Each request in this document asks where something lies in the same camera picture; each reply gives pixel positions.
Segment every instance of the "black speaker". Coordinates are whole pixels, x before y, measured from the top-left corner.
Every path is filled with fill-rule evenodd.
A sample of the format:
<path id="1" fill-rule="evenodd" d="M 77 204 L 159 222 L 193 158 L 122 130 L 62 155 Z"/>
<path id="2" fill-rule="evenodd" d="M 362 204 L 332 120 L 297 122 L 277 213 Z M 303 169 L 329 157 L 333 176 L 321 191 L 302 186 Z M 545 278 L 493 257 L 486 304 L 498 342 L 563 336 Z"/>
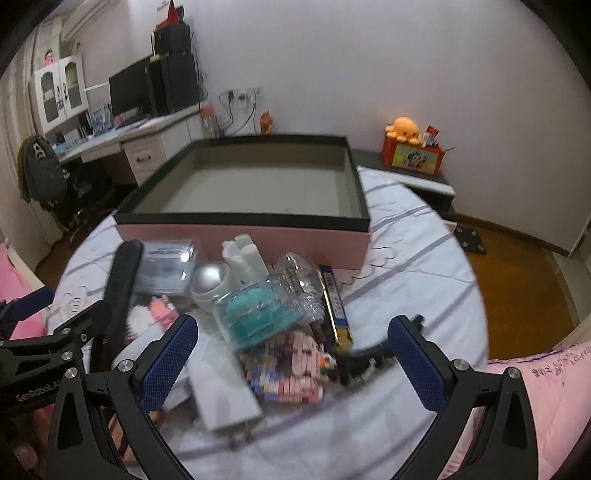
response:
<path id="1" fill-rule="evenodd" d="M 191 30 L 188 25 L 184 23 L 167 25 L 154 32 L 156 55 L 189 52 L 191 52 Z"/>
<path id="2" fill-rule="evenodd" d="M 162 68 L 168 113 L 178 112 L 199 102 L 202 95 L 193 53 L 174 53 L 158 62 Z"/>

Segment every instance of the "open box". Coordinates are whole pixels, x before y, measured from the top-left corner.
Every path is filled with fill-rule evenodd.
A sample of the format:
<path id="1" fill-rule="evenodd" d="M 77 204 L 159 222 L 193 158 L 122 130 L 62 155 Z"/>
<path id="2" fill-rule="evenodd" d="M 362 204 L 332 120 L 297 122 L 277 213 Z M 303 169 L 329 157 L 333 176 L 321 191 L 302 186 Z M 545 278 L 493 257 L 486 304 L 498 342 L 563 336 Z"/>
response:
<path id="1" fill-rule="evenodd" d="M 266 135 L 193 142 L 115 213 L 123 239 L 222 242 L 248 233 L 267 263 L 286 252 L 357 270 L 369 213 L 345 137 Z"/>

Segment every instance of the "orange plush toy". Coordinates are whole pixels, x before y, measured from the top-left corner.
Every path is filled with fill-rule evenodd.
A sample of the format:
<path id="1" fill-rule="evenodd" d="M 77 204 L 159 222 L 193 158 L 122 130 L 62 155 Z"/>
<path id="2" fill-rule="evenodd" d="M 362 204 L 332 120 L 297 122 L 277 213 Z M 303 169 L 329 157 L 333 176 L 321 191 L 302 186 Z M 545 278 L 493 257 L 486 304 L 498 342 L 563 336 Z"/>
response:
<path id="1" fill-rule="evenodd" d="M 386 127 L 386 136 L 395 138 L 400 143 L 408 142 L 411 145 L 421 145 L 423 143 L 418 125 L 405 116 L 397 118 L 392 125 Z"/>

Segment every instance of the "electrical cable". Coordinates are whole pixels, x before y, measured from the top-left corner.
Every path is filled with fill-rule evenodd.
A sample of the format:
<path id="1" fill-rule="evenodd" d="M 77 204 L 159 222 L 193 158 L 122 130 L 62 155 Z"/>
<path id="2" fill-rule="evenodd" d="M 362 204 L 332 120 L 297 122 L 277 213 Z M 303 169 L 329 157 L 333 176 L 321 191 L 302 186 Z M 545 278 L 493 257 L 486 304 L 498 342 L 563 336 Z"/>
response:
<path id="1" fill-rule="evenodd" d="M 224 93 L 228 93 L 228 107 L 226 107 L 226 104 L 222 100 L 222 95 Z M 228 115 L 230 115 L 230 122 L 227 125 L 220 127 L 220 130 L 225 130 L 227 128 L 230 128 L 234 124 L 234 114 L 232 113 L 232 100 L 230 99 L 229 92 L 220 93 L 218 98 L 220 100 L 220 103 L 222 104 L 223 109 L 226 111 Z"/>
<path id="2" fill-rule="evenodd" d="M 257 131 L 256 131 L 256 96 L 258 95 L 258 92 L 255 92 L 255 97 L 254 100 L 252 101 L 252 103 L 254 103 L 254 114 L 252 116 L 252 131 L 255 135 L 257 135 Z"/>
<path id="3" fill-rule="evenodd" d="M 251 114 L 248 116 L 248 118 L 246 119 L 246 122 L 244 122 L 244 123 L 242 124 L 242 126 L 241 126 L 241 127 L 238 129 L 238 130 L 236 130 L 235 132 L 233 132 L 233 133 L 231 133 L 231 134 L 228 134 L 227 136 L 228 136 L 228 137 L 232 137 L 232 136 L 236 135 L 238 132 L 240 132 L 242 129 L 244 129 L 244 127 L 248 125 L 248 122 L 250 122 L 250 121 L 251 121 L 251 118 L 252 118 L 252 116 L 255 114 L 255 109 L 256 109 L 256 102 L 253 102 L 253 105 L 252 105 L 252 112 L 251 112 Z"/>
<path id="4" fill-rule="evenodd" d="M 197 66 L 197 88 L 201 86 L 201 92 L 199 92 L 199 110 L 201 110 L 201 102 L 203 102 L 207 97 L 209 97 L 209 92 L 205 88 L 205 78 L 201 74 L 201 68 L 199 67 L 199 56 L 197 55 L 197 47 L 193 43 L 193 37 L 195 32 L 191 32 L 191 49 L 193 50 L 193 54 L 195 55 L 195 65 Z"/>

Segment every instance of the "desk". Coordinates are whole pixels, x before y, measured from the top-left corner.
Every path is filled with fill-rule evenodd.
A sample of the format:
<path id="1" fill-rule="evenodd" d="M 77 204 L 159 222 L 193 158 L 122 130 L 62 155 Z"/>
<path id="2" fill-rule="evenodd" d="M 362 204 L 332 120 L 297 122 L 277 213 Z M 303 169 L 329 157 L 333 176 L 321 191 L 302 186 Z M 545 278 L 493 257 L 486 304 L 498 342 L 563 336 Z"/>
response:
<path id="1" fill-rule="evenodd" d="M 98 137 L 89 138 L 88 141 L 66 152 L 60 158 L 60 163 L 64 164 L 79 157 L 83 163 L 88 163 L 124 151 L 136 181 L 141 184 L 163 162 L 170 160 L 192 141 L 201 138 L 203 131 L 199 105 L 193 105 L 171 115 L 110 130 Z"/>
<path id="2" fill-rule="evenodd" d="M 386 338 L 392 317 L 422 314 L 426 338 L 450 359 L 484 366 L 484 305 L 453 234 L 391 173 L 359 171 L 372 217 L 372 248 L 361 272 L 335 271 L 355 348 Z M 48 331 L 102 298 L 120 243 L 109 217 L 76 251 L 57 288 Z M 200 322 L 203 313 L 194 315 Z M 191 402 L 170 412 L 161 431 L 195 478 L 384 480 L 400 468 L 434 418 L 399 365 L 357 386 L 328 385 L 317 406 L 262 406 L 265 417 L 250 436 L 239 432 L 233 441 L 208 433 L 199 418 L 193 421 Z M 128 467 L 140 475 L 137 467 Z"/>

